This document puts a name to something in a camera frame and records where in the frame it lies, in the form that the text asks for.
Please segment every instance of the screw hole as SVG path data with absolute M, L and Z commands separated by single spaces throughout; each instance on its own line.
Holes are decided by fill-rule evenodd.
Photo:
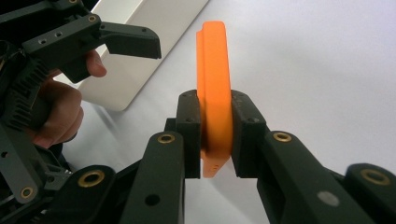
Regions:
M 167 144 L 175 141 L 175 137 L 172 134 L 162 134 L 157 139 L 162 144 Z
M 53 177 L 52 175 L 48 177 L 47 181 L 49 183 L 52 183 L 53 181 L 55 181 L 55 177 Z
M 160 196 L 157 194 L 150 194 L 149 196 L 146 197 L 146 205 L 148 206 L 155 206 L 161 201 Z
M 55 36 L 56 36 L 56 37 L 59 37 L 59 36 L 61 36 L 61 35 L 63 35 L 63 33 L 62 33 L 61 31 L 55 33 Z
M 105 173 L 101 170 L 89 171 L 78 180 L 78 185 L 83 188 L 90 188 L 98 185 L 105 179 Z
M 390 179 L 386 175 L 377 170 L 364 169 L 361 171 L 361 176 L 367 181 L 381 186 L 390 185 Z
M 88 18 L 88 21 L 96 21 L 96 17 L 90 16 L 90 17 Z
M 274 133 L 275 140 L 279 142 L 289 142 L 291 141 L 291 136 L 286 133 Z
M 21 190 L 21 197 L 24 199 L 29 198 L 30 196 L 32 196 L 32 194 L 33 194 L 33 189 L 30 187 L 26 187 Z

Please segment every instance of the orange plastic part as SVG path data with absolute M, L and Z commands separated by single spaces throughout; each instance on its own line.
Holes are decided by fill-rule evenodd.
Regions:
M 197 33 L 197 73 L 203 175 L 213 177 L 230 159 L 233 148 L 227 38 L 221 21 L 207 21 Z

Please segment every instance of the orange object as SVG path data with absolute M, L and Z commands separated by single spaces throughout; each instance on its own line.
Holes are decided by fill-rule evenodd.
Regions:
M 207 21 L 197 33 L 197 94 L 202 120 L 204 177 L 213 177 L 230 159 L 233 112 L 224 23 Z

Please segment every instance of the black plastic part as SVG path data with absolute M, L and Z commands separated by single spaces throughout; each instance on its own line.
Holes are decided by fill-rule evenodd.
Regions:
M 39 223 L 111 223 L 117 202 L 115 172 L 102 165 L 71 175 Z
M 75 20 L 78 16 L 85 16 L 89 12 L 80 0 L 42 0 L 0 15 L 0 39 L 20 46 L 26 40 Z
M 281 133 L 280 140 L 276 133 Z M 272 186 L 279 185 L 285 198 L 282 205 L 264 204 L 270 205 L 265 207 L 268 213 L 277 211 L 272 223 L 374 223 L 296 136 L 269 132 L 260 150 L 275 177 Z M 261 194 L 263 201 L 275 201 L 268 189 L 259 192 L 266 192 Z
M 39 197 L 48 169 L 28 136 L 0 123 L 0 146 L 0 171 L 17 201 L 29 203 Z
M 367 163 L 348 167 L 345 188 L 376 223 L 396 223 L 396 176 Z
M 186 178 L 200 178 L 201 116 L 196 91 L 186 91 L 178 97 L 176 132 L 184 138 Z
M 256 178 L 259 169 L 257 144 L 269 132 L 266 121 L 250 98 L 232 91 L 233 166 L 237 176 Z
M 183 145 L 179 133 L 151 136 L 120 223 L 184 222 Z

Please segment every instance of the fingertip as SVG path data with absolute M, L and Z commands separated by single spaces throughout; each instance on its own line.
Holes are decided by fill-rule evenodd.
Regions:
M 87 68 L 88 72 L 93 77 L 104 77 L 107 73 L 107 70 L 96 50 L 91 50 L 87 53 Z
M 37 135 L 34 139 L 33 139 L 33 144 L 43 147 L 43 148 L 49 148 L 53 145 L 54 140 L 50 137 L 43 137 L 40 135 Z

